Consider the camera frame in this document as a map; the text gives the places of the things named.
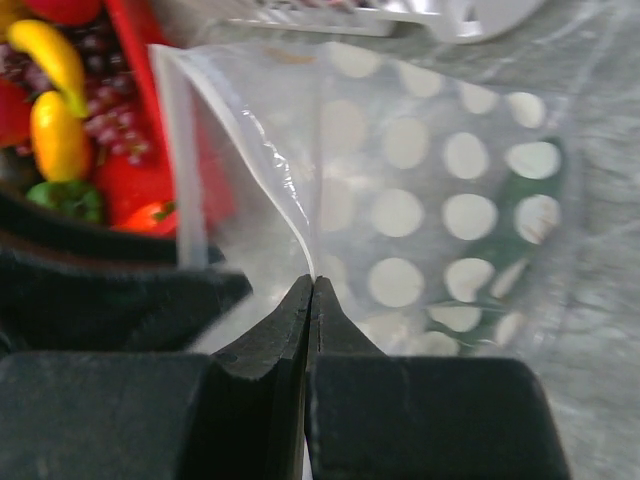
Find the red apple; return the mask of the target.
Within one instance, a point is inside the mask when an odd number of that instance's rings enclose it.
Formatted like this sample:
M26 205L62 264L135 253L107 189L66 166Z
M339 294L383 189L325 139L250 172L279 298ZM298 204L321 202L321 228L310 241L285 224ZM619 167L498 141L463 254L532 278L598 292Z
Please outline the red apple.
M66 26L92 22L102 11L101 0L25 0L38 17Z

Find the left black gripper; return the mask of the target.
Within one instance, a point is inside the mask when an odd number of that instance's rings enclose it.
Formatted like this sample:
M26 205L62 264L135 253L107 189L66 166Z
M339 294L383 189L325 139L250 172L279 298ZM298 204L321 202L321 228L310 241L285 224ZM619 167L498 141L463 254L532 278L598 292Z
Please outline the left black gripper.
M175 351L251 291L215 247L181 270L172 240L110 233L1 197L1 350Z

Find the green cucumber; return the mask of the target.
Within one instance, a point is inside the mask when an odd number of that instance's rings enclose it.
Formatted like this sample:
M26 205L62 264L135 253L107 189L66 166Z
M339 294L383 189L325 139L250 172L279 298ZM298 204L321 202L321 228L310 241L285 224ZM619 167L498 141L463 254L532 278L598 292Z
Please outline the green cucumber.
M427 309L426 333L449 354L466 355L495 341L539 248L562 219L568 160L561 139L516 145L505 160L510 173L493 198L495 225L446 266L444 293Z

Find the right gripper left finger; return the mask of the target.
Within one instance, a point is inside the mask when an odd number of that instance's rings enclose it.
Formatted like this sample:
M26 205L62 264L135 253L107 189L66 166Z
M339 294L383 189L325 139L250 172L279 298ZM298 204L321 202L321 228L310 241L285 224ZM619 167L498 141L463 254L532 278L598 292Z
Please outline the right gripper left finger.
M13 353L1 362L5 479L306 479L313 282L212 355Z

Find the clear dotted zip bag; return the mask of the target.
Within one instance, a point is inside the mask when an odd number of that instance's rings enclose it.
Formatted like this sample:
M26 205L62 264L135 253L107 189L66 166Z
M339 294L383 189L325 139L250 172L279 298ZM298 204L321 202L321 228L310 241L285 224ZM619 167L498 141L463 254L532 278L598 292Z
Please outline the clear dotted zip bag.
M576 97L469 83L348 44L149 50L177 194L178 264L244 273L271 309L293 279L329 279L346 316L391 355L535 357L559 335L586 233ZM495 225L507 151L558 137L562 219L493 343L466 355L426 333L443 272ZM205 225L200 154L234 213Z

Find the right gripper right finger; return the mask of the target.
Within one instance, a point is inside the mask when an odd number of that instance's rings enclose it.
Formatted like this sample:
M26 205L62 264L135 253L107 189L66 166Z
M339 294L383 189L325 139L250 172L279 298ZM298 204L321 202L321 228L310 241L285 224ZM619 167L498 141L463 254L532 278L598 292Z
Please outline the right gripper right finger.
M345 315L325 277L310 304L305 433L316 479L571 475L525 363L388 356Z

